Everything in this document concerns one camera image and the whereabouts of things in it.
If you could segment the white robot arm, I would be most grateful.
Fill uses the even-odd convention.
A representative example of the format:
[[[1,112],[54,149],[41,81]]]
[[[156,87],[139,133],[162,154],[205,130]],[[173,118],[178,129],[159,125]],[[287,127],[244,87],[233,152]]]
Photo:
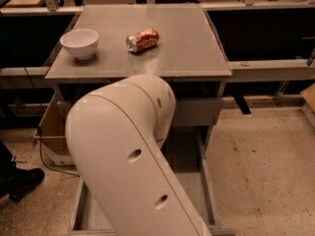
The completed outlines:
[[[68,113],[68,149],[117,236],[212,236],[160,151],[174,110],[165,80],[137,75]]]

